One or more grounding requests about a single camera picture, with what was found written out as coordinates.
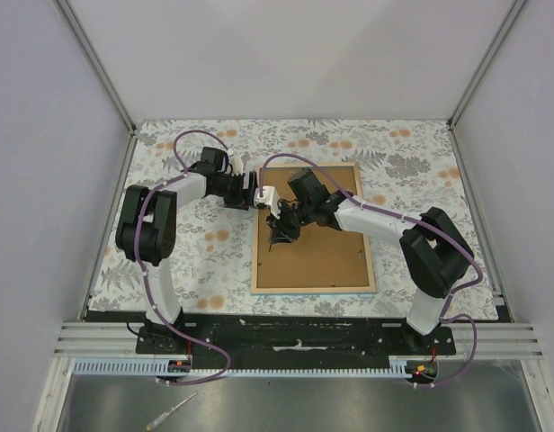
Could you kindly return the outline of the blue picture frame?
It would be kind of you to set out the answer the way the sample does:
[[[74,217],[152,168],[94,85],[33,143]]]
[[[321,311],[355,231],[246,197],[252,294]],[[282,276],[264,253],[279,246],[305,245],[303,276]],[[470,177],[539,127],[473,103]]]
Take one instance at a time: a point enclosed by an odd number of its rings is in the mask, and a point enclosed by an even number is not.
[[[282,199],[291,202],[296,195],[288,180],[302,168],[310,168],[329,193],[341,186],[362,195],[362,182],[356,162],[325,163],[322,167],[338,183],[321,171],[301,163],[271,163],[264,171],[264,185],[276,188]],[[268,253],[269,210],[254,211],[252,248],[253,294],[374,293],[371,243],[362,234],[320,227],[302,227],[294,243],[275,244]]]

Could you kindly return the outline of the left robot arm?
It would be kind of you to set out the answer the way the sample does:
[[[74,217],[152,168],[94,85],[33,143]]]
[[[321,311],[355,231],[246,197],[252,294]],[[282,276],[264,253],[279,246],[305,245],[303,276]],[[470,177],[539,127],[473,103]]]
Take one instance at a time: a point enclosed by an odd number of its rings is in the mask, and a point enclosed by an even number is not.
[[[146,318],[162,325],[156,342],[167,353],[178,353],[187,343],[187,331],[175,324],[183,310],[174,292],[169,261],[176,241],[178,210],[211,195],[222,198],[226,208],[247,211],[253,207],[257,187],[256,172],[245,172],[241,158],[233,151],[205,147],[200,159],[179,176],[152,188],[135,184],[126,189],[116,246],[138,265]]]

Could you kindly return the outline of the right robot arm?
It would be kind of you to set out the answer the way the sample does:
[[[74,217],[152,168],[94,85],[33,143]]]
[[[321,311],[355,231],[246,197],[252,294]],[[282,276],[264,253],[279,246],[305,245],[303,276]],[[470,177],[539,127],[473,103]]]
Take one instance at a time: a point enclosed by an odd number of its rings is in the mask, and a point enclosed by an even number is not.
[[[255,191],[254,206],[270,211],[270,243],[293,243],[303,227],[317,224],[399,248],[416,286],[400,339],[407,352],[422,354],[433,344],[433,331],[453,288],[476,264],[474,252],[447,213],[432,207],[412,217],[373,207],[344,189],[329,191],[309,168],[290,177],[288,186],[292,201],[280,197],[273,186]]]

